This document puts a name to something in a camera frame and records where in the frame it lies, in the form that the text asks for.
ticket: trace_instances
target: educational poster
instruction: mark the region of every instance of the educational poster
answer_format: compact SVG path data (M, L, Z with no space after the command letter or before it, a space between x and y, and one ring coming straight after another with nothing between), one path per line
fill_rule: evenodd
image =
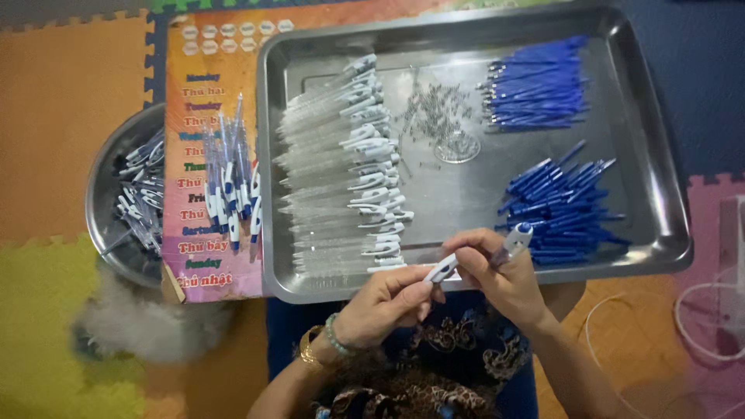
M204 202L206 172L201 130L204 123L219 130L218 113L234 116L238 94L243 93L243 118L254 161L256 58L268 39L297 29L502 5L517 2L369 0L176 16L168 29L166 62L162 256L184 291L186 302L264 295L261 239L258 244L250 244L249 222L241 223L239 251L231 250L227 234L216 232L210 223Z

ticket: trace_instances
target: hand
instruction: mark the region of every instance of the hand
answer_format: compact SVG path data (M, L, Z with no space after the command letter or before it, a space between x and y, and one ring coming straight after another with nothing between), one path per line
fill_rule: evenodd
M443 248L446 254L455 252L460 276L483 291L502 315L522 330L535 329L551 312L538 288L530 251L522 251L496 272L489 259L503 243L504 237L481 228L458 233L443 243Z
M412 265L375 273L334 321L342 345L367 349L380 345L397 327L424 321L431 307L431 268Z

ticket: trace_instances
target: metal bowl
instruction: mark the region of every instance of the metal bowl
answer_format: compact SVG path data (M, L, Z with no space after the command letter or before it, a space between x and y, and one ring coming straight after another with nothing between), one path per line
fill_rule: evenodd
M88 233L99 253L128 230L114 213L121 194L115 167L130 151L145 144L165 121L165 104L158 104L130 117L111 134L98 152L88 177L86 221ZM102 256L114 270L141 286L160 288L160 261L151 260L145 249L130 237Z

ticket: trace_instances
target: gold bracelet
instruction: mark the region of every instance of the gold bracelet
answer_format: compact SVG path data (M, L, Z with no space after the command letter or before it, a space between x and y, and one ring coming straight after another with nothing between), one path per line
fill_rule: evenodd
M323 369L323 364L318 361L318 358L313 354L311 350L311 333L318 335L323 331L323 326L313 326L305 335L300 339L300 359L311 368L312 371L318 372Z

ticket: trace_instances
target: hexagon sticker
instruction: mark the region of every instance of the hexagon sticker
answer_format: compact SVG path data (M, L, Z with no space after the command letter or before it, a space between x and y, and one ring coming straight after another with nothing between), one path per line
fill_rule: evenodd
M252 22L243 22L241 33L244 37L250 37L256 31L256 26Z
M199 29L194 25L184 26L184 29L181 30L181 34L184 36L185 40L195 40L197 39L197 36L199 36Z
M277 22L277 29L282 33L289 32L295 29L295 24L290 19L282 19Z
M218 29L214 25L204 25L202 27L202 36L211 40L218 34Z
M195 55L199 52L199 45L194 41L189 41L184 44L183 51L186 55Z
M251 52L256 49L256 41L253 38L243 38L241 41L241 49L245 52Z
M235 35L235 25L232 23L226 23L220 26L220 33L226 38L232 38Z
M213 40L202 42L202 52L206 55L212 55L218 51L218 43Z
M220 48L228 54L232 54L236 49L238 49L238 43L234 40L223 40L223 43L220 44Z
M259 30L264 35L271 35L271 34L273 34L274 33L274 29L275 29L274 28L274 24L271 21L269 21L269 20L264 20L259 25Z

